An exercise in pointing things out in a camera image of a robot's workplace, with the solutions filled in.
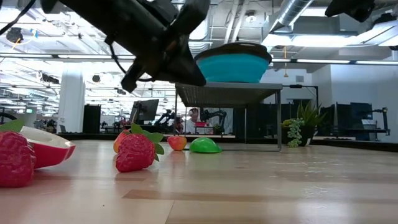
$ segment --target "computer monitor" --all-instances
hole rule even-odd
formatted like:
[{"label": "computer monitor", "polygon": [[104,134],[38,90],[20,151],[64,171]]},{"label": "computer monitor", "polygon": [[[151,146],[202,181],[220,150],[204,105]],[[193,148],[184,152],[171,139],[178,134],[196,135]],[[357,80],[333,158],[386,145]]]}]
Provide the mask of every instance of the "computer monitor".
[{"label": "computer monitor", "polygon": [[351,103],[353,119],[373,119],[372,105],[369,103]]},{"label": "computer monitor", "polygon": [[136,101],[131,110],[130,122],[153,121],[156,117],[159,100]]}]

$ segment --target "blue bowl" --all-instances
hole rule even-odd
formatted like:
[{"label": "blue bowl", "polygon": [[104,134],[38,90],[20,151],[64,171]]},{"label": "blue bowl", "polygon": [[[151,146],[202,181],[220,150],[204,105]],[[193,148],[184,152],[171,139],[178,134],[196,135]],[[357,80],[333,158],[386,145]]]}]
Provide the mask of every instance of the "blue bowl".
[{"label": "blue bowl", "polygon": [[272,57],[260,44],[235,42],[195,57],[208,82],[259,83]]},{"label": "blue bowl", "polygon": [[269,62],[249,54],[226,54],[200,59],[197,64],[208,82],[259,83]]}]

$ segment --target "metal table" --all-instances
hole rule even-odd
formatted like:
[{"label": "metal table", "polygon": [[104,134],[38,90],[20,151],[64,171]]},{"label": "metal table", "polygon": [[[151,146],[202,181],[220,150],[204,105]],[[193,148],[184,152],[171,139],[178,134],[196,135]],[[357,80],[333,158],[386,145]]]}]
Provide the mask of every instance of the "metal table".
[{"label": "metal table", "polygon": [[282,149],[282,116],[280,91],[282,84],[273,83],[207,83],[205,86],[175,84],[175,110],[177,96],[181,97],[186,107],[209,108],[244,108],[244,140],[247,138],[247,106],[260,103],[275,94],[277,104],[278,150]]}]

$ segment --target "strawberry leaf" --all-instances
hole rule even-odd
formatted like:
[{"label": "strawberry leaf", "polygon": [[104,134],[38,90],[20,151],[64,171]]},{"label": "strawberry leaf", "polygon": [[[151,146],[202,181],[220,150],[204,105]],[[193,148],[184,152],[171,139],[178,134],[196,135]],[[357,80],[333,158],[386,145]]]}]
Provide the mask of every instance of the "strawberry leaf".
[{"label": "strawberry leaf", "polygon": [[142,133],[144,134],[144,136],[149,139],[149,136],[151,136],[151,133],[145,130],[142,130]]},{"label": "strawberry leaf", "polygon": [[159,155],[164,155],[164,149],[160,144],[155,144],[155,153]]},{"label": "strawberry leaf", "polygon": [[163,134],[152,133],[149,136],[147,136],[147,138],[151,140],[153,143],[159,143],[163,139]]},{"label": "strawberry leaf", "polygon": [[142,128],[138,124],[131,124],[131,132],[133,134],[142,134]]},{"label": "strawberry leaf", "polygon": [[25,122],[21,119],[9,121],[3,125],[0,126],[0,132],[3,131],[14,131],[19,133],[24,126]]}]

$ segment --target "red bowl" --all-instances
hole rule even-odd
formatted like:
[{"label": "red bowl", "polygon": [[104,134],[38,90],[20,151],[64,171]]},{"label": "red bowl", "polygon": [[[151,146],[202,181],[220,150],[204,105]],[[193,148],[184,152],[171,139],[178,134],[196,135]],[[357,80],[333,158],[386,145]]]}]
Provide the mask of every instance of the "red bowl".
[{"label": "red bowl", "polygon": [[24,126],[20,133],[33,145],[35,169],[58,165],[69,159],[76,145],[56,134]]},{"label": "red bowl", "polygon": [[204,127],[206,125],[206,122],[195,122],[195,125],[197,127]]}]

